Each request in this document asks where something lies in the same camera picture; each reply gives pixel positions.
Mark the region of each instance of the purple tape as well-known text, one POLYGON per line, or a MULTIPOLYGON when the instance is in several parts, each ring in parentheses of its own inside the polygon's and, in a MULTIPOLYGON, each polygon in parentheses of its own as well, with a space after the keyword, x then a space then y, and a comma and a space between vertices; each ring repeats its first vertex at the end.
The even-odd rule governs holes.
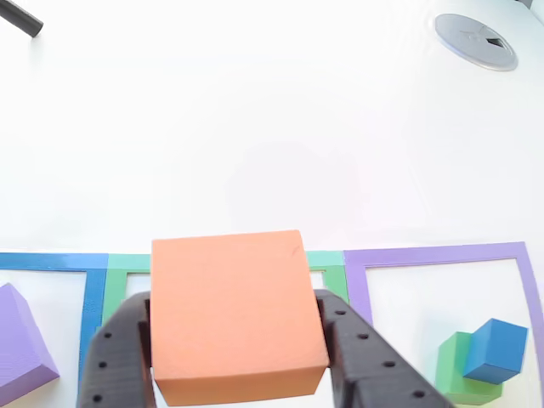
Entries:
POLYGON ((544 395, 544 316, 538 295, 535 274, 530 265, 524 242, 502 244, 428 246, 418 248, 363 249, 344 251, 346 280, 351 306, 372 324, 372 308, 366 270, 395 266, 430 264, 459 264, 463 262, 516 259, 529 308, 530 321, 535 338, 541 393, 544 395))

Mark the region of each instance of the orange cube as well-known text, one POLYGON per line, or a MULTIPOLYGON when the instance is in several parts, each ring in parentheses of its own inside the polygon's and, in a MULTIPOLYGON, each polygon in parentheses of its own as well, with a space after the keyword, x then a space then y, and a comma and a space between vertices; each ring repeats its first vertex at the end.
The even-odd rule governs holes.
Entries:
POLYGON ((313 394, 328 366, 298 231, 154 241, 150 301, 169 405, 313 394))

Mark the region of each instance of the black cable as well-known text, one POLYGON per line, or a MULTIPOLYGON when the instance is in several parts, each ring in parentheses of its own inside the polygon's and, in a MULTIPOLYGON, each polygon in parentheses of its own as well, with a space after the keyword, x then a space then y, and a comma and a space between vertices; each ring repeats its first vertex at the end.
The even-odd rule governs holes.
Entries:
POLYGON ((3 17, 31 37, 37 36, 43 27, 40 20, 9 0, 0 0, 0 17, 3 17))

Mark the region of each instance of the purple cube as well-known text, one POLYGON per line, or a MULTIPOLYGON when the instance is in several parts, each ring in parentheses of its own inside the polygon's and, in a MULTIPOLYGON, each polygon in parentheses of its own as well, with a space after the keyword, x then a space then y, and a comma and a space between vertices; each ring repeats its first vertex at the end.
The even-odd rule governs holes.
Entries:
POLYGON ((25 298, 0 287, 0 406, 59 377, 25 298))

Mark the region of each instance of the green square outline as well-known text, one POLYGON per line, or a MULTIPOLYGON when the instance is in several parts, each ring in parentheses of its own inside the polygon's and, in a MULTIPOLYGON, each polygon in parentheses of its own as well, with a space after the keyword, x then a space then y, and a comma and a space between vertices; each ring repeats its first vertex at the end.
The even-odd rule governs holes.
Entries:
MULTIPOLYGON (((125 299, 128 274, 149 274, 150 254, 111 253, 108 257, 108 270, 105 277, 104 324, 125 299)), ((327 289, 349 302, 348 283, 342 251, 307 251, 311 271, 323 271, 323 281, 327 289)))

